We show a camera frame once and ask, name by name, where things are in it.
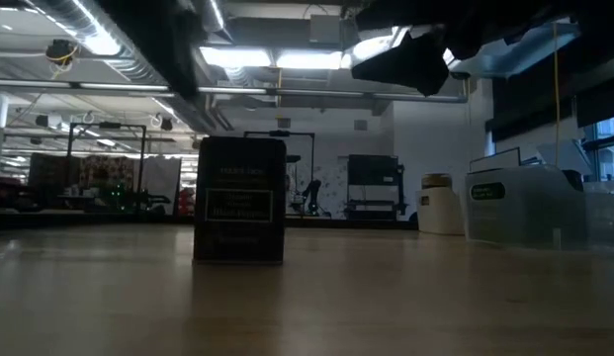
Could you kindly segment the clear plastic bin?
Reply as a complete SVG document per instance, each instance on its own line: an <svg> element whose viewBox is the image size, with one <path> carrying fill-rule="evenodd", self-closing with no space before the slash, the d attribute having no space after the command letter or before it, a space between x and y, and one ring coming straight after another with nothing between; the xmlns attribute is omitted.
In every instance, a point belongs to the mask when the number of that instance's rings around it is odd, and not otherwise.
<svg viewBox="0 0 614 356"><path fill-rule="evenodd" d="M466 237L543 249L583 248L588 241L585 193L564 170L527 165L466 177Z"/></svg>

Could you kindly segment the silver ventilation duct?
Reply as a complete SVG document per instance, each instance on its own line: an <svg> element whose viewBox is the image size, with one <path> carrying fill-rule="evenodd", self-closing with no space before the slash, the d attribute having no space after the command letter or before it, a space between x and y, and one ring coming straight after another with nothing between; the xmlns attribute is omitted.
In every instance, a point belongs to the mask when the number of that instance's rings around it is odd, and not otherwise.
<svg viewBox="0 0 614 356"><path fill-rule="evenodd" d="M103 56L108 64L130 83L163 85L170 88L132 41L104 12L97 0L25 0L25 2L42 15L60 24L63 30L82 46ZM171 108L194 131L213 133L220 128L217 119L208 111L205 94L198 92L196 97L185 99L176 93L174 97L160 97L158 101Z"/></svg>

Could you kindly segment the white plastic bin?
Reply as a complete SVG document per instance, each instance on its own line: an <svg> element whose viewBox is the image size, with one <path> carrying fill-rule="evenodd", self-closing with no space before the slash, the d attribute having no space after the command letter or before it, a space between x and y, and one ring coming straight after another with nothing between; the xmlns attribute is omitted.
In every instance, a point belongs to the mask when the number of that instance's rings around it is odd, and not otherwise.
<svg viewBox="0 0 614 356"><path fill-rule="evenodd" d="M449 187L417 191L416 212L421 232L444 235L465 233L460 198Z"/></svg>

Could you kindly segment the black robot station frame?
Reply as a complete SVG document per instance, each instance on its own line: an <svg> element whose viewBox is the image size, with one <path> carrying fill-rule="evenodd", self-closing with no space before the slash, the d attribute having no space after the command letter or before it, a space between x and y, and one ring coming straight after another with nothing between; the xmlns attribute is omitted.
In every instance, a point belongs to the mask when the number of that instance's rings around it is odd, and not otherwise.
<svg viewBox="0 0 614 356"><path fill-rule="evenodd" d="M297 133L287 130L274 130L274 131L245 131L243 137L249 137L254 135L264 135L275 138L286 138L292 136L305 136L310 139L310 163L309 178L305 186L302 188L301 183L298 180L298 166L301 157L299 155L288 154L286 161L288 164L294 166L293 178L289 183L289 207L292 212L288 213L290 217L298 217L303 219L305 217L319 217L319 203L318 192L321 186L321 182L314 177L314 157L315 157L315 133Z"/></svg>
<svg viewBox="0 0 614 356"><path fill-rule="evenodd" d="M73 142L76 138L79 137L79 134L78 135L74 134L74 130L78 127L83 127L84 130L81 133L84 134L88 129L90 129L93 126L94 124L85 124L85 123L70 123L68 125L68 139L67 139L67 149L66 149L66 156L65 156L65 176L64 176L65 186L69 185ZM97 127L100 130L121 130L121 129L140 129L141 130L137 185L135 187L135 192L133 195L134 213L138 215L140 213L140 208L141 208L141 202L140 202L139 196L141 194L141 184L143 180L142 170L144 166L144 153L145 153L145 143L146 143L146 136L147 136L147 127L145 125L121 124L121 123L114 123L114 122L101 122L97 124Z"/></svg>

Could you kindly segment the black aluminium table frame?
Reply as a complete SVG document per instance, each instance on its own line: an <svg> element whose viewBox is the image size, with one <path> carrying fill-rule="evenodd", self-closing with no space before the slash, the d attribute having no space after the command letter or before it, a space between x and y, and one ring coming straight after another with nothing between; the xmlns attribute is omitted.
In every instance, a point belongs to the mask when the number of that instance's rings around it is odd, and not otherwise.
<svg viewBox="0 0 614 356"><path fill-rule="evenodd" d="M194 225L192 216L129 215L129 214L48 214L48 213L1 213L0 230L35 227L79 226L99 224L177 224ZM418 230L416 222L407 221L346 221L332 219L285 218L285 227L297 228L342 228L342 229L395 229Z"/></svg>

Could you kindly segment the white sheet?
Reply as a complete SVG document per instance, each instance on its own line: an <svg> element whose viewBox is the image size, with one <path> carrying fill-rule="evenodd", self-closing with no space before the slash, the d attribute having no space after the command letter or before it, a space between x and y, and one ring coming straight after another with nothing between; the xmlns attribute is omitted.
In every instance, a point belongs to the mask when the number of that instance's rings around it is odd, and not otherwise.
<svg viewBox="0 0 614 356"><path fill-rule="evenodd" d="M172 216L178 204L181 175L181 159L164 156L148 157L143 161L141 189L149 195L163 196L165 214Z"/></svg>

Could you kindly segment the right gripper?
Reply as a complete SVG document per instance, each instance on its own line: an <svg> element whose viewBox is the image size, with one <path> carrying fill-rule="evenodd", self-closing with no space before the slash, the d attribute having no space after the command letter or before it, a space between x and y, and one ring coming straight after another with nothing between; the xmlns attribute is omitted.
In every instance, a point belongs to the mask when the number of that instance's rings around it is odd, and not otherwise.
<svg viewBox="0 0 614 356"><path fill-rule="evenodd" d="M484 44L505 37L509 22L495 0L374 0L355 16L359 31L390 27L431 27L353 65L354 79L410 87L437 94L449 76L445 47L457 59L475 56Z"/></svg>

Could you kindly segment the silver ceiling pipe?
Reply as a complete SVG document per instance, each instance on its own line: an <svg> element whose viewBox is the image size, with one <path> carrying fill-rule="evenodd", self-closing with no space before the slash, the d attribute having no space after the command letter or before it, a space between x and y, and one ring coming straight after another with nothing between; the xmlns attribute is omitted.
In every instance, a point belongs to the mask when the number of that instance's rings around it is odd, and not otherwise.
<svg viewBox="0 0 614 356"><path fill-rule="evenodd" d="M148 85L148 84L119 84L119 83L95 83L95 82L75 82L75 81L53 81L53 80L18 80L0 79L0 89L22 90L32 92L94 92L96 95L103 95L105 92L113 96L138 96L138 97L174 97L176 93L168 86ZM361 91L338 91L338 90L311 90L311 89L291 89L291 88L255 88L255 87L217 87L202 86L197 89L202 94L217 95L253 95L253 96L275 96L275 97L322 97L322 98L341 98L357 100L381 100L397 102L421 102L421 103L441 103L441 104L463 104L467 103L468 96L430 96L424 97L420 94L406 93L380 93L380 92L361 92Z"/></svg>

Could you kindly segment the black equipment cart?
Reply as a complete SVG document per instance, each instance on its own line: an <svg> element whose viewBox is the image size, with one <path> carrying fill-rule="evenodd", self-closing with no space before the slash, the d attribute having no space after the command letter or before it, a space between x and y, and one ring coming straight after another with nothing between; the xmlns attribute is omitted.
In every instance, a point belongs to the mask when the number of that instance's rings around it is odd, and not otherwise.
<svg viewBox="0 0 614 356"><path fill-rule="evenodd" d="M393 221L406 214L404 166L396 156L351 154L344 215L349 221Z"/></svg>

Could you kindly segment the window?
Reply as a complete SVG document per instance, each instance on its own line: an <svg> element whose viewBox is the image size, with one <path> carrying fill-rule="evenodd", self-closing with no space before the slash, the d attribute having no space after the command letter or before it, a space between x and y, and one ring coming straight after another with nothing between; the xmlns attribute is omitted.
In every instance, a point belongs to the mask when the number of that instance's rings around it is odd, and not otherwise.
<svg viewBox="0 0 614 356"><path fill-rule="evenodd" d="M614 117L585 127L583 133L582 147L591 169L587 181L614 181Z"/></svg>

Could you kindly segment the white-framed panel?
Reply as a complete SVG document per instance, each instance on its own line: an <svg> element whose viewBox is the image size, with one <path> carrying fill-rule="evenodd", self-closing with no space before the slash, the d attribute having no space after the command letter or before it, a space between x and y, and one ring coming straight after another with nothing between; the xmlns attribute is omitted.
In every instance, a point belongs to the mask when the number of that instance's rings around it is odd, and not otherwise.
<svg viewBox="0 0 614 356"><path fill-rule="evenodd" d="M496 169L518 167L521 165L521 152L519 147L506 149L494 155L477 158L470 162L470 172L484 172Z"/></svg>

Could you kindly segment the patterned partition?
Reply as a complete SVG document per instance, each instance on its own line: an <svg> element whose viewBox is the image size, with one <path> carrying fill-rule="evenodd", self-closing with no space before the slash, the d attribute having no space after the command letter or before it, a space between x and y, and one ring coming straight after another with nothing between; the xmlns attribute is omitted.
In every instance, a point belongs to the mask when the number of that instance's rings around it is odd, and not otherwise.
<svg viewBox="0 0 614 356"><path fill-rule="evenodd" d="M67 189L84 191L92 188L122 187L134 189L135 161L127 157L89 155L55 156L33 153L28 185L51 195Z"/></svg>

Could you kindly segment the ceiling light panel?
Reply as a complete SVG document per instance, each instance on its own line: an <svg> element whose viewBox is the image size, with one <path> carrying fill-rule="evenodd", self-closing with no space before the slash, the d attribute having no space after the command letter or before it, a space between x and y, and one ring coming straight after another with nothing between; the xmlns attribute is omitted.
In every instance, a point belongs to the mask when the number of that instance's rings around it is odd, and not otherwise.
<svg viewBox="0 0 614 356"><path fill-rule="evenodd" d="M337 70L340 68L342 56L341 51L286 50L276 59L276 66L291 69Z"/></svg>
<svg viewBox="0 0 614 356"><path fill-rule="evenodd" d="M265 67L272 64L269 54L257 48L213 48L200 47L207 64L223 68Z"/></svg>

